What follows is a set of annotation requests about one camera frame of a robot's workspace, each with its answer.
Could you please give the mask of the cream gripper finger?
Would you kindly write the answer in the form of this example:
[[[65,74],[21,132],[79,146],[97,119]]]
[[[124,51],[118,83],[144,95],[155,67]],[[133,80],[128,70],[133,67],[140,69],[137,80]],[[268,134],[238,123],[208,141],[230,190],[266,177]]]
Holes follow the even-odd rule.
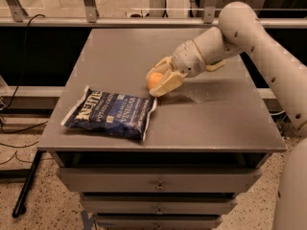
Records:
[[[171,57],[163,58],[157,63],[147,74],[146,80],[158,80],[168,79],[174,74],[174,67]]]
[[[170,78],[162,79],[154,88],[149,89],[149,92],[154,97],[161,97],[180,87],[183,81],[184,77],[175,71]]]

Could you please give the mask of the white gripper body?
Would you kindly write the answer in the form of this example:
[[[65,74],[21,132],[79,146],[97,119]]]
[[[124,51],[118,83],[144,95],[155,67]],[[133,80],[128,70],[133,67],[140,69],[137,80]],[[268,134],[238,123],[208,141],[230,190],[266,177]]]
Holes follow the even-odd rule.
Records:
[[[196,77],[205,70],[205,61],[193,40],[188,40],[175,49],[172,63],[184,78]]]

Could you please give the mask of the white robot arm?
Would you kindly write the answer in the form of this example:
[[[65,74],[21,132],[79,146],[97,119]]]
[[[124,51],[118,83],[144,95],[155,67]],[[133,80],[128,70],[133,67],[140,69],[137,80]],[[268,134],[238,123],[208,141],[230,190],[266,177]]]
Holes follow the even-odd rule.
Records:
[[[162,59],[146,76],[149,92],[161,97],[179,88],[186,78],[212,71],[242,52],[303,137],[285,162],[272,230],[307,230],[307,67],[265,31],[249,5],[226,5],[216,27],[185,41]]]

